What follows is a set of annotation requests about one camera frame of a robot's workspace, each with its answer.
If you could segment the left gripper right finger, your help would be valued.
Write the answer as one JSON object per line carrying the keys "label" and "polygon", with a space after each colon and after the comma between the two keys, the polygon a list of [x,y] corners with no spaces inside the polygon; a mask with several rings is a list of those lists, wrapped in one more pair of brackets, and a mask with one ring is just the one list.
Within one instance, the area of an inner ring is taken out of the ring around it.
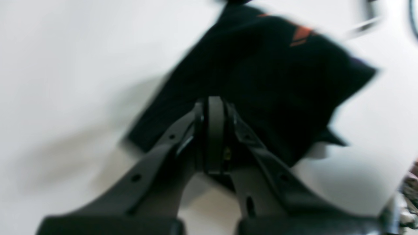
{"label": "left gripper right finger", "polygon": [[346,213],[307,188],[235,108],[214,97],[214,173],[231,178],[237,235],[383,235],[374,217]]}

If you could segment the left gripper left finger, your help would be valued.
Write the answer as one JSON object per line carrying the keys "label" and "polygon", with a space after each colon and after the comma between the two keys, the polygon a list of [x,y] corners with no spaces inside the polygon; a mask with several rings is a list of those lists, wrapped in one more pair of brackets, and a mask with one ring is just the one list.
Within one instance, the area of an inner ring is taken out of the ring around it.
{"label": "left gripper left finger", "polygon": [[195,174],[216,173],[216,98],[197,101],[108,191],[84,207],[46,217],[38,235],[185,235],[177,218]]}

